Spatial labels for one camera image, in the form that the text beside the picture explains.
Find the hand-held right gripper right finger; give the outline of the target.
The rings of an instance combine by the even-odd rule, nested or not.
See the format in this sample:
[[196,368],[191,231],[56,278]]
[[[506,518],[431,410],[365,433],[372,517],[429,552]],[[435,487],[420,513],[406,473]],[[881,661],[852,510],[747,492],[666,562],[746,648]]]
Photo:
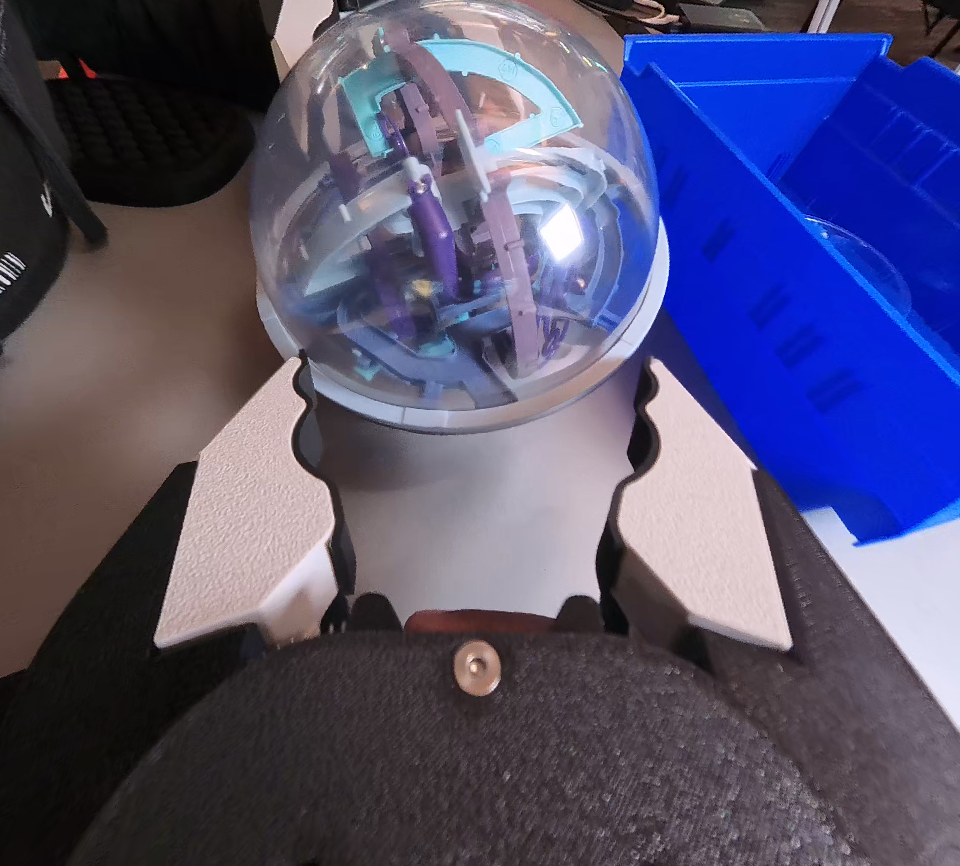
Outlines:
[[759,469],[660,359],[645,360],[602,540],[602,594],[647,643],[702,634],[778,654],[794,637]]

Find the blue plastic bin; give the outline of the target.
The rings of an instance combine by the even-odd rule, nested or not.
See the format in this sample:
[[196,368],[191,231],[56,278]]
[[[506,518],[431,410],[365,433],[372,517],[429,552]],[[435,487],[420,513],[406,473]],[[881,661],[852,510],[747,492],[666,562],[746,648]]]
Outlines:
[[[959,80],[885,34],[625,41],[665,307],[762,467],[861,542],[958,519]],[[878,248],[907,327],[806,225]]]

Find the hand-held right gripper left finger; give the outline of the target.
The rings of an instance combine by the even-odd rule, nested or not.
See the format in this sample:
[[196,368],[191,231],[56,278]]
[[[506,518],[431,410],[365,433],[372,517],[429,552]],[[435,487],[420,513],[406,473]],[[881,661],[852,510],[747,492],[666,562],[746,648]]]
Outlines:
[[153,636],[158,649],[243,627],[273,647],[318,637],[356,578],[322,457],[309,362],[292,358],[199,453]]

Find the black mesh pad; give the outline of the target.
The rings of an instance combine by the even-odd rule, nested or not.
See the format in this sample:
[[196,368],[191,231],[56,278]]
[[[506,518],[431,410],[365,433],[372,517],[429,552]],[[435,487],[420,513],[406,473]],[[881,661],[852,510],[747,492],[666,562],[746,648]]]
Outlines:
[[126,78],[47,80],[74,178],[91,203],[172,209],[214,196],[256,142],[234,105]]

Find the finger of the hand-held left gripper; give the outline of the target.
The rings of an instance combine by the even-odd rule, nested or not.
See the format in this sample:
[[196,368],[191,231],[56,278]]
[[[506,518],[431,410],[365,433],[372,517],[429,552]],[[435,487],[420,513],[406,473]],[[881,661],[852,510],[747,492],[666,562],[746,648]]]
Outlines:
[[282,0],[273,27],[271,52],[282,83],[330,22],[338,20],[334,0]]

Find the clear plastic maze ball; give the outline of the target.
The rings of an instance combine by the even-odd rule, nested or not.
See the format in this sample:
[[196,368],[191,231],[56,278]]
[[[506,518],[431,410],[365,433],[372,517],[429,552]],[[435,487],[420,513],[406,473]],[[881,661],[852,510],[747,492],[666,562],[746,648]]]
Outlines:
[[327,25],[270,105],[249,217],[271,342],[391,428],[548,416],[639,352],[666,296],[625,86],[516,0],[382,0]]

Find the black printed hoodie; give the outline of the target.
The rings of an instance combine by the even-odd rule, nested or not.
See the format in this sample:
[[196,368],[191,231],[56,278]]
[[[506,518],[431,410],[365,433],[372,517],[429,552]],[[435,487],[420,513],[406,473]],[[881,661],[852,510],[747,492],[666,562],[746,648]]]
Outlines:
[[12,0],[1,0],[1,343],[37,310],[66,263],[70,231],[109,233],[70,168],[47,83]]

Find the clear plastic ball stand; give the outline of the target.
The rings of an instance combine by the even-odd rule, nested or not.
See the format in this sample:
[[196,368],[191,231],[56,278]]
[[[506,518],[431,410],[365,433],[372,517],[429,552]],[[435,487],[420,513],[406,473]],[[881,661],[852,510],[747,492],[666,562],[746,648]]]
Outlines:
[[914,323],[913,297],[906,279],[877,247],[834,222],[805,215],[805,224],[846,261],[870,290],[882,298],[907,328]]

